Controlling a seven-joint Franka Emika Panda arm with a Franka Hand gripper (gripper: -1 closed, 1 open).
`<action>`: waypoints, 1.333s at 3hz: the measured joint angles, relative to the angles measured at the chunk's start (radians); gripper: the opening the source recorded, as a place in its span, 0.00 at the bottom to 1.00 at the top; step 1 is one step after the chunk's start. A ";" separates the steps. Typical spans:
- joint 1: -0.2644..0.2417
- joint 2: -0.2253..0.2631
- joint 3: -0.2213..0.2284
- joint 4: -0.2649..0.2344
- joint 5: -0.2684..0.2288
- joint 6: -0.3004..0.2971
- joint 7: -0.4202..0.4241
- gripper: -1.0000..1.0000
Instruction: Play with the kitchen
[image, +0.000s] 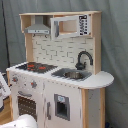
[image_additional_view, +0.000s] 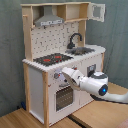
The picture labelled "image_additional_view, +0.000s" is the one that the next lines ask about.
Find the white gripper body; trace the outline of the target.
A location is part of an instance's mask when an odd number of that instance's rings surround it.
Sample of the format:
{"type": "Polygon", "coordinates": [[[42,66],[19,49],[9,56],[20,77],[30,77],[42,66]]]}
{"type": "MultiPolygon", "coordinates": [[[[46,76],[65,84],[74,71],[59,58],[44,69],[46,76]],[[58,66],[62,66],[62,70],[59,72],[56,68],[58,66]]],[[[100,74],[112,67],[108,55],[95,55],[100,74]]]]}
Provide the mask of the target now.
{"type": "Polygon", "coordinates": [[[83,77],[83,74],[79,70],[64,67],[62,69],[62,74],[64,75],[72,89],[80,89],[79,83],[80,79],[83,77]]]}

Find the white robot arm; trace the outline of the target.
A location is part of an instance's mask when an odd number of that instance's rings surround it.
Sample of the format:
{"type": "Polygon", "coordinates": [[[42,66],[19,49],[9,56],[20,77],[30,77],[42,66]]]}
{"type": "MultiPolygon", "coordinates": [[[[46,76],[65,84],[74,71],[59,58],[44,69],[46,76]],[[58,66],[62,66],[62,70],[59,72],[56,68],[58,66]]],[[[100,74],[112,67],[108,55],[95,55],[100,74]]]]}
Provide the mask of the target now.
{"type": "Polygon", "coordinates": [[[103,72],[87,77],[79,70],[64,67],[62,73],[73,89],[86,91],[94,100],[128,104],[128,92],[123,95],[108,93],[108,76],[103,72]]]}

